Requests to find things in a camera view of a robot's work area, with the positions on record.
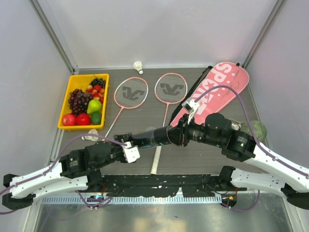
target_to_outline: wooden tabletop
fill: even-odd
[[[106,121],[103,130],[99,131],[100,135],[105,135],[113,120],[119,113],[120,107],[114,102],[113,95],[117,86],[124,80],[133,76],[140,76],[147,81],[149,92],[146,101],[138,108],[132,110],[123,110],[119,119],[112,128],[109,138],[114,134],[139,133],[149,127],[160,128],[163,124],[166,105],[160,102],[154,93],[157,80],[166,73],[179,73],[188,84],[188,89],[201,76],[204,68],[175,68],[175,69],[145,69],[143,75],[139,75],[135,70],[105,70],[110,75],[110,87],[107,99]],[[248,88],[241,93],[250,120],[257,120],[253,101]],[[177,105],[170,105],[167,122]],[[232,118],[244,122],[245,116],[238,99],[234,99],[220,112],[226,118]],[[86,131],[65,131],[61,146],[65,145],[70,139]],[[67,150],[81,149],[94,142],[78,140],[73,143]],[[115,162],[104,167],[103,174],[149,174],[155,148],[140,150],[141,158],[136,163],[119,163]],[[234,166],[250,172],[261,172],[260,169],[245,163],[230,160],[221,154],[217,147],[199,144],[191,141],[187,147],[178,147],[167,145],[162,147],[158,174],[218,174],[224,165]]]

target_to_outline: yellow tray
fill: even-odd
[[[90,82],[95,78],[102,78],[103,80],[106,80],[105,85],[105,92],[104,92],[104,102],[103,106],[100,109],[100,113],[102,114],[102,120],[100,125],[87,125],[87,126],[64,126],[62,124],[62,118],[66,114],[70,114],[72,110],[69,108],[69,98],[70,93],[73,92],[76,88],[81,89],[83,92],[86,91],[87,86],[90,84]],[[62,109],[58,121],[58,128],[63,129],[66,131],[81,131],[81,130],[90,130],[90,129],[103,129],[104,127],[104,121],[105,121],[105,109],[106,109],[106,101],[107,101],[107,92],[109,87],[109,80],[110,76],[108,74],[89,74],[89,75],[72,75],[69,79],[66,96],[64,97]]]

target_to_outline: white wall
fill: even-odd
[[[309,167],[309,1],[287,1],[248,72],[274,151]],[[300,210],[309,228],[309,212]]]
[[[1,1],[0,178],[46,164],[69,76],[28,1]],[[22,231],[27,212],[0,216],[0,230]]]
[[[243,63],[275,0],[39,2],[79,68],[110,68]]]

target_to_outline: green mesh bag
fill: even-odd
[[[265,125],[263,123],[259,122],[259,121],[256,121],[256,120],[251,121],[251,123],[252,123],[253,130],[256,134],[258,141],[260,141],[262,143],[265,142],[266,135],[267,135],[267,129],[266,129]],[[245,132],[246,134],[252,136],[252,133],[250,131],[248,123],[242,123],[240,131]]]

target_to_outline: grapes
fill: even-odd
[[[72,114],[78,116],[87,112],[88,103],[93,99],[91,93],[84,93],[81,89],[75,89],[70,93],[69,104]]]
[[[100,78],[100,79],[95,78],[95,79],[92,80],[92,82],[90,83],[90,85],[92,85],[92,86],[99,85],[99,86],[101,86],[102,88],[105,88],[106,81],[103,80],[102,78]]]

